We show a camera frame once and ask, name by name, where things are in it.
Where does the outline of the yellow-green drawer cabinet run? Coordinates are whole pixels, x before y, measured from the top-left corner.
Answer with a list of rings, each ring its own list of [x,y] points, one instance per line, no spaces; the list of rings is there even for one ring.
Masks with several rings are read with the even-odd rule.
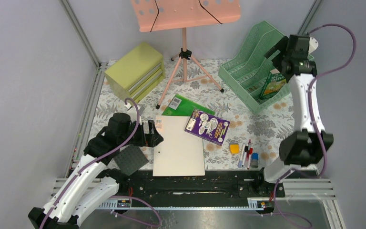
[[[163,55],[142,42],[105,71],[115,96],[140,102],[164,78]]]

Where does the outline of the floral tablecloth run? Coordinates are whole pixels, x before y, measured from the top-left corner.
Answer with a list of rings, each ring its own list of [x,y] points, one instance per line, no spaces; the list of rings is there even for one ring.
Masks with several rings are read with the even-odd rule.
[[[272,104],[259,114],[253,114],[235,93],[218,77],[223,59],[200,60],[200,64],[224,88],[221,93],[207,78],[171,84],[167,92],[164,88],[167,79],[159,83],[141,101],[142,120],[147,121],[161,115],[176,94],[215,112],[217,117],[230,122],[224,144],[219,146],[204,141],[204,163],[208,170],[234,170],[238,168],[239,158],[229,152],[229,144],[250,143],[259,155],[259,165],[272,163],[279,153],[279,145],[294,127],[293,101],[290,95]]]

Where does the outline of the yellow eraser block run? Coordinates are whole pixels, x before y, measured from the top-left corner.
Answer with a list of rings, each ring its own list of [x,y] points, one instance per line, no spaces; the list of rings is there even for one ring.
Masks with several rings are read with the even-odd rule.
[[[241,148],[238,143],[230,143],[229,144],[229,151],[231,154],[236,155],[241,152]]]

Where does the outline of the black pen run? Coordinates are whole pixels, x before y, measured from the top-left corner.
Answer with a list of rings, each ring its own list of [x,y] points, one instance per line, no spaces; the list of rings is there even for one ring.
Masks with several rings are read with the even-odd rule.
[[[241,164],[241,167],[244,167],[245,166],[245,162],[246,162],[246,159],[248,157],[248,153],[249,153],[249,145],[245,145],[244,151],[243,151],[243,156],[242,156],[242,164]]]

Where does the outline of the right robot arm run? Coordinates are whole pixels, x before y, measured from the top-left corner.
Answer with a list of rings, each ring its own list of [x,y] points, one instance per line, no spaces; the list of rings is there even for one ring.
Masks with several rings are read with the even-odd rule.
[[[294,104],[294,131],[279,146],[279,158],[261,170],[263,178],[256,181],[256,194],[265,197],[273,191],[273,183],[294,171],[318,163],[334,142],[320,119],[316,87],[316,63],[308,58],[310,37],[283,37],[264,56],[289,85]]]

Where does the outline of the purple puzzle book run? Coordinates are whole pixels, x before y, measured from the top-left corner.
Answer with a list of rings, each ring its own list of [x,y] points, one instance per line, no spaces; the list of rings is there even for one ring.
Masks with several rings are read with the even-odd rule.
[[[228,120],[194,109],[184,131],[222,146],[230,123]]]

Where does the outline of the red marker pen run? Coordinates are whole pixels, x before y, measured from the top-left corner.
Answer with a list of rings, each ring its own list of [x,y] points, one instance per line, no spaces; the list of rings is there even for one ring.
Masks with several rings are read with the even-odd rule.
[[[251,156],[252,156],[252,152],[253,152],[253,149],[252,149],[251,143],[252,143],[252,141],[251,141],[251,140],[249,140],[249,141],[248,141],[248,153],[247,153],[247,165],[246,165],[246,168],[247,168],[248,170],[250,169]]]

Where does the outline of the dark grey studded plate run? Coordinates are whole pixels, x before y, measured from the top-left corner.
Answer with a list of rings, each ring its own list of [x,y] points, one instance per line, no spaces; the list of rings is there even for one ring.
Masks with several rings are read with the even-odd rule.
[[[120,171],[128,176],[132,175],[149,162],[142,150],[138,146],[133,145],[129,145],[116,155],[114,161]]]

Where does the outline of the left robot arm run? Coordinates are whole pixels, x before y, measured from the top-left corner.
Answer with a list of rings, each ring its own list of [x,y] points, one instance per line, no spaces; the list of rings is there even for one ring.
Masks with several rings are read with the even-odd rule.
[[[129,174],[108,165],[125,147],[155,147],[163,141],[155,122],[131,121],[115,113],[84,149],[79,163],[60,190],[42,208],[34,207],[28,218],[36,229],[77,229],[103,201],[113,195],[131,195]]]

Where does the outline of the green transparent folder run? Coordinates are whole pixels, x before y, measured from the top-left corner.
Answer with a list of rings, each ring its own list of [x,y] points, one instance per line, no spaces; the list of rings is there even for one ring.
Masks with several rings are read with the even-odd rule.
[[[191,116],[192,112],[197,109],[205,113],[215,115],[212,111],[202,105],[199,105],[179,94],[176,94],[163,111],[164,116]]]

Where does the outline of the pink music stand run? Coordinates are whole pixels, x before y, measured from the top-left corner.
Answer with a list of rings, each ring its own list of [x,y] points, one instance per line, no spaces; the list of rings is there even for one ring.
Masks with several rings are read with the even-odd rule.
[[[171,58],[172,61],[176,60],[177,64],[170,75],[156,109],[161,107],[170,84],[176,81],[174,77],[179,66],[183,67],[183,77],[180,80],[184,83],[190,81],[187,77],[188,61],[194,62],[204,73],[203,77],[212,81],[220,92],[224,92],[221,85],[188,50],[187,29],[238,21],[241,17],[241,6],[238,0],[133,0],[131,4],[137,16],[141,32],[172,29],[181,29],[182,32],[181,51]]]

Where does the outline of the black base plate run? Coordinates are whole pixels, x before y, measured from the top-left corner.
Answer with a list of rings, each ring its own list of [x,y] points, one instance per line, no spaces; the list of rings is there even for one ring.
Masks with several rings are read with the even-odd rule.
[[[154,177],[151,170],[130,176],[117,169],[97,175],[119,181],[118,195],[132,195],[153,207],[247,207],[249,198],[284,198],[284,185],[268,183],[260,171],[206,171],[204,176]]]

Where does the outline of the blue white marker pen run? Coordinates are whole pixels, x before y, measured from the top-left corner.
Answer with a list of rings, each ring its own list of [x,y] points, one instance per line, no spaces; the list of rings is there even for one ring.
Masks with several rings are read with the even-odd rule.
[[[238,168],[241,168],[242,167],[243,157],[244,157],[244,153],[245,153],[245,148],[246,148],[246,144],[243,143],[242,144],[241,152],[239,154]]]

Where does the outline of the green puzzle book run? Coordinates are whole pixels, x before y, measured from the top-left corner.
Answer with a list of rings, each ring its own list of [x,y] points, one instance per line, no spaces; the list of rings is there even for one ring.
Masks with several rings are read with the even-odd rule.
[[[265,100],[275,96],[281,88],[286,84],[286,78],[277,69],[270,71],[266,77],[266,81],[260,91],[259,99]]]

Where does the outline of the green file organizer rack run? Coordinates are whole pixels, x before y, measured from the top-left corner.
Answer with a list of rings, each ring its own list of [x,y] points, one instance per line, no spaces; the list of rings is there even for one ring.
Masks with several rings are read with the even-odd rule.
[[[238,54],[219,67],[218,76],[255,115],[290,93],[289,85],[286,84],[271,98],[259,98],[274,68],[271,58],[265,58],[264,54],[282,37],[284,34],[270,23],[259,22],[250,29]]]

